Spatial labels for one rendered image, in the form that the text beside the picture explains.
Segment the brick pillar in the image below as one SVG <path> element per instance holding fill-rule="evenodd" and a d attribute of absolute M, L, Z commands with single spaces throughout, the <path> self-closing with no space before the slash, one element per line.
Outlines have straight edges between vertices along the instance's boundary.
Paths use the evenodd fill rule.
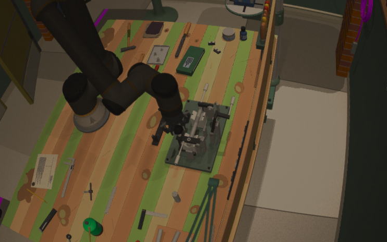
<path fill-rule="evenodd" d="M 24 0 L 24 2 L 29 9 L 29 13 L 32 15 L 32 13 L 31 13 L 31 0 Z M 41 35 L 43 36 L 44 40 L 45 41 L 52 41 L 53 35 L 49 32 L 49 30 L 46 28 L 46 26 L 44 26 L 44 24 L 42 22 L 36 21 L 35 18 L 34 18 L 34 21 L 37 24 L 37 27 L 40 30 Z"/>
<path fill-rule="evenodd" d="M 353 61 L 353 54 L 350 53 L 353 42 L 358 36 L 362 22 L 360 14 L 361 0 L 347 0 L 344 10 L 343 23 L 341 24 L 340 37 L 338 38 L 335 50 L 336 74 L 340 77 L 347 77 Z"/>

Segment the hammer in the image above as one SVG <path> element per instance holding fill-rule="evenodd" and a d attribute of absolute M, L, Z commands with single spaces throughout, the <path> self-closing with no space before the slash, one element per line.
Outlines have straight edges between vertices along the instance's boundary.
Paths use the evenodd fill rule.
<path fill-rule="evenodd" d="M 135 49 L 135 45 L 129 46 L 129 38 L 130 38 L 130 37 L 131 37 L 131 23 L 129 22 L 129 23 L 128 23 L 128 47 L 121 48 L 121 49 L 120 49 L 120 52 L 125 52 L 125 51 L 128 51 L 128 50 L 133 50 L 133 49 Z"/>

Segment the green cup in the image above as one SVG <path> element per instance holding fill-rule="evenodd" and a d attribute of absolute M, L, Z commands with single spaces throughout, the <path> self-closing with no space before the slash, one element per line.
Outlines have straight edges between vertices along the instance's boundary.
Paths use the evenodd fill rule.
<path fill-rule="evenodd" d="M 91 228 L 91 235 L 94 235 L 94 236 L 98 236 L 102 232 L 102 225 L 91 217 L 83 221 L 83 228 L 88 233 L 89 233 L 89 228 Z"/>

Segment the tray with small parts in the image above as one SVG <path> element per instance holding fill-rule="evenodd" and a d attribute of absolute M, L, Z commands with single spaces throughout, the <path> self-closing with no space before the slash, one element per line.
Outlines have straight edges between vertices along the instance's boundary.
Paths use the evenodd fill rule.
<path fill-rule="evenodd" d="M 149 59 L 147 60 L 147 64 L 163 65 L 169 50 L 169 45 L 154 45 L 152 52 L 150 52 Z"/>

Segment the wooden table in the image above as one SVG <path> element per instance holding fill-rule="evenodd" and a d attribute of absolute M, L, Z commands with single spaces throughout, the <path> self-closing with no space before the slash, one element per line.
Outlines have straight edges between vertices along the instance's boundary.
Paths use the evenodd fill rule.
<path fill-rule="evenodd" d="M 131 23 L 131 45 L 136 48 L 120 53 L 118 50 L 127 46 L 128 23 Z M 104 47 L 115 52 L 122 61 L 124 72 L 120 81 L 126 78 L 127 70 L 133 64 L 147 61 L 154 45 L 169 45 L 171 48 L 159 71 L 174 75 L 180 92 L 188 95 L 185 99 L 199 101 L 206 83 L 210 86 L 205 102 L 229 105 L 231 97 L 236 97 L 212 172 L 165 164 L 172 136 L 164 135 L 159 146 L 151 144 L 160 113 L 155 99 L 148 94 L 143 94 L 120 116 L 110 115 L 104 127 L 90 134 L 83 134 L 74 127 L 74 114 L 61 95 L 31 154 L 24 176 L 20 178 L 4 217 L 4 225 L 36 242 L 65 241 L 67 234 L 72 236 L 72 241 L 88 241 L 82 223 L 92 217 L 104 228 L 102 235 L 92 236 L 93 241 L 151 242 L 158 228 L 162 227 L 166 228 L 164 232 L 167 234 L 163 241 L 167 241 L 176 230 L 184 231 L 182 234 L 186 236 L 196 216 L 191 208 L 200 205 L 208 179 L 216 177 L 222 182 L 217 190 L 213 221 L 215 241 L 233 241 L 256 158 L 257 149 L 253 150 L 253 144 L 259 143 L 260 124 L 265 117 L 267 105 L 264 100 L 268 99 L 272 74 L 270 60 L 276 44 L 274 27 L 268 29 L 267 36 L 272 38 L 267 38 L 261 61 L 261 50 L 256 49 L 257 32 L 247 31 L 247 41 L 236 38 L 226 42 L 222 38 L 225 27 L 192 24 L 180 56 L 175 58 L 185 24 L 165 22 L 158 38 L 145 39 L 143 33 L 148 23 L 150 21 L 109 20 L 100 31 Z M 209 41 L 215 41 L 216 45 L 208 46 Z M 187 77 L 177 74 L 176 67 L 190 45 L 205 48 L 205 54 L 194 75 Z M 221 50 L 221 54 L 213 52 L 214 47 Z M 145 54 L 143 60 L 139 59 L 141 54 Z M 227 200 L 247 121 L 245 145 L 231 196 Z M 30 187 L 32 170 L 40 153 L 58 154 L 51 190 Z M 67 158 L 75 158 L 76 163 L 62 198 L 68 169 L 62 161 L 68 161 Z M 89 190 L 89 183 L 92 183 L 92 201 L 89 194 L 83 193 Z M 109 213 L 104 214 L 113 187 L 117 187 L 116 193 Z M 32 197 L 27 188 L 47 203 Z M 174 202 L 172 191 L 178 191 L 180 203 Z M 52 208 L 58 213 L 41 233 L 38 227 Z M 139 230 L 142 209 L 168 216 L 164 219 L 146 215 L 143 229 Z M 204 236 L 204 225 L 199 238 Z"/>

